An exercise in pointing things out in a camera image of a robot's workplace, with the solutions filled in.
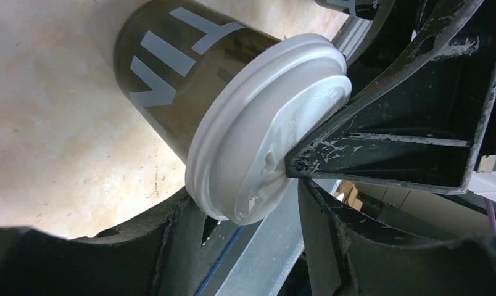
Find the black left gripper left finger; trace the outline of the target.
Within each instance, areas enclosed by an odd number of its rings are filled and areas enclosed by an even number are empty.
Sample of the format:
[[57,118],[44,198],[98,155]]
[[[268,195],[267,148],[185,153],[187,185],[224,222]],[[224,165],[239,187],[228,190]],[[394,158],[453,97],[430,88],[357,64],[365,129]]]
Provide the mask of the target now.
[[204,222],[181,189],[92,238],[0,228],[0,295],[192,295]]

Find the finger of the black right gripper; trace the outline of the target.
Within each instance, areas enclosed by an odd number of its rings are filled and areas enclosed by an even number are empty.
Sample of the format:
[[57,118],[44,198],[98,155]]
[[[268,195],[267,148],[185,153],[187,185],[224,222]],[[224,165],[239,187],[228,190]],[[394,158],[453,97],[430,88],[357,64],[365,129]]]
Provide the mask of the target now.
[[370,21],[349,101],[286,174],[461,194],[496,171],[496,1],[382,1]]

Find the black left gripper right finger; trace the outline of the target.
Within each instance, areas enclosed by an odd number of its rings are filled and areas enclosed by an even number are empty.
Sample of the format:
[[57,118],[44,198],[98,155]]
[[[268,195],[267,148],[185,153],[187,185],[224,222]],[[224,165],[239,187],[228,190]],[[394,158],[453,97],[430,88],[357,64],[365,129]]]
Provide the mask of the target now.
[[338,201],[311,179],[298,204],[313,295],[496,295],[496,236],[432,240]]

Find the single dark plastic cup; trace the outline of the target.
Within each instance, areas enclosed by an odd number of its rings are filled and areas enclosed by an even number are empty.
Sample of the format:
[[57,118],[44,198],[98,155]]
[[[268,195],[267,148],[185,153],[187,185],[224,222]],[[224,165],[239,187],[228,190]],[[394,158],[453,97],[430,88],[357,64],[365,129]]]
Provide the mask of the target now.
[[117,36],[114,74],[124,95],[185,161],[217,96],[277,42],[197,1],[149,1]]

